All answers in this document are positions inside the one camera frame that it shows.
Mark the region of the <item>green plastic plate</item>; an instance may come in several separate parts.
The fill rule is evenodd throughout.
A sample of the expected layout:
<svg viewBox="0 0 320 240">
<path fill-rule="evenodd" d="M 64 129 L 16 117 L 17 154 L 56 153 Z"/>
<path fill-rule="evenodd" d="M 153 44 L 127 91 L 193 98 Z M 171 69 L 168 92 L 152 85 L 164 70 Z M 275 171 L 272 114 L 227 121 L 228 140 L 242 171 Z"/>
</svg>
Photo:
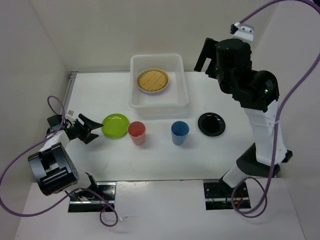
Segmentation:
<svg viewBox="0 0 320 240">
<path fill-rule="evenodd" d="M 130 121 L 125 115 L 113 113 L 104 118 L 101 131 L 106 137 L 118 139 L 127 133 L 129 124 Z"/>
</svg>

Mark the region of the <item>purple plastic plate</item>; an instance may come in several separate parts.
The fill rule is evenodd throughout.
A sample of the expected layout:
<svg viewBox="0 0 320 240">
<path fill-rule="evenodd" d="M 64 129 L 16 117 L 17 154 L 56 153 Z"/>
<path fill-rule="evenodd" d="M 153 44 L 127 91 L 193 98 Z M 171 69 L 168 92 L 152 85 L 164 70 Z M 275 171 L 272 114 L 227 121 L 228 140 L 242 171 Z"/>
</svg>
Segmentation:
<svg viewBox="0 0 320 240">
<path fill-rule="evenodd" d="M 147 95 L 151 95 L 151 96 L 163 95 L 163 94 L 167 93 L 168 90 L 170 90 L 170 87 L 168 85 L 159 91 L 145 91 L 139 87 L 140 92 L 147 94 Z"/>
</svg>

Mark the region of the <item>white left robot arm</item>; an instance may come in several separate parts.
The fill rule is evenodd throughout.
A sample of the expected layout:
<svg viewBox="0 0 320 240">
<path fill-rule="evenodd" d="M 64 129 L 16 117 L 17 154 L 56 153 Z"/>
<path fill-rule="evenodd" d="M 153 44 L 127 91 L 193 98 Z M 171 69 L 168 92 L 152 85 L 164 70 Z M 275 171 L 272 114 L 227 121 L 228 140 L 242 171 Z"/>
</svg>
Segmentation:
<svg viewBox="0 0 320 240">
<path fill-rule="evenodd" d="M 49 128 L 46 132 L 45 144 L 37 152 L 28 157 L 28 163 L 40 191 L 46 195 L 57 194 L 73 185 L 80 179 L 78 170 L 66 151 L 72 140 L 78 139 L 86 145 L 98 138 L 93 130 L 103 127 L 83 114 L 72 119 L 63 119 L 56 114 L 47 119 Z"/>
</svg>

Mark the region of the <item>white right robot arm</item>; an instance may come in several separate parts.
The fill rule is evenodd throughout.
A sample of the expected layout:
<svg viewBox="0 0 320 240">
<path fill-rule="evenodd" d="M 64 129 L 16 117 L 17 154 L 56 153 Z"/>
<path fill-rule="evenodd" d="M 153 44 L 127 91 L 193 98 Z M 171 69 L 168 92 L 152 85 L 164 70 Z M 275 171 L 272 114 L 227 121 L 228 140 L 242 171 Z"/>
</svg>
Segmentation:
<svg viewBox="0 0 320 240">
<path fill-rule="evenodd" d="M 279 86 L 275 75 L 266 70 L 253 70 L 251 47 L 237 38 L 215 41 L 206 38 L 194 70 L 200 72 L 210 59 L 205 74 L 216 79 L 220 90 L 230 94 L 246 113 L 254 143 L 236 160 L 236 164 L 219 180 L 219 191 L 229 197 L 246 177 L 268 177 L 275 154 L 273 174 L 280 164 L 293 155 L 283 142 L 281 130 L 275 131 L 279 106 Z M 276 148 L 274 134 L 277 133 Z"/>
</svg>

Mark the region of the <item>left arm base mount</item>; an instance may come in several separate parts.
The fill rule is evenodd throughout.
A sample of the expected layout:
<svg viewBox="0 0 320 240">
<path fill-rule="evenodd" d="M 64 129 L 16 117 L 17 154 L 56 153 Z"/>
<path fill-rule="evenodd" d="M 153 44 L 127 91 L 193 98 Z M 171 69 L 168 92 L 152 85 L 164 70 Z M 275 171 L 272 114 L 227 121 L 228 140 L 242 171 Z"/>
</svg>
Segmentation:
<svg viewBox="0 0 320 240">
<path fill-rule="evenodd" d="M 113 208 L 115 207 L 116 182 L 98 181 L 98 194 L 104 198 Z M 69 197 L 69 213 L 97 213 L 107 205 L 97 196 L 89 192 L 76 192 Z"/>
</svg>

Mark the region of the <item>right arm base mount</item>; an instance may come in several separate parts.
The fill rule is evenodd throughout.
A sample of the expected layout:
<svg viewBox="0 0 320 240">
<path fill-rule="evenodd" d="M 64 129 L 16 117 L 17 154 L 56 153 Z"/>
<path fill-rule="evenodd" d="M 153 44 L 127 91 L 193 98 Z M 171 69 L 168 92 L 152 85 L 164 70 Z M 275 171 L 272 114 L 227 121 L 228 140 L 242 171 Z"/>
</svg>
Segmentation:
<svg viewBox="0 0 320 240">
<path fill-rule="evenodd" d="M 218 179 L 204 180 L 204 201 L 207 211 L 210 210 L 232 210 L 231 193 L 225 193 L 219 184 Z M 237 189 L 234 195 L 234 205 L 238 209 L 250 209 L 251 203 L 247 184 L 244 182 Z"/>
</svg>

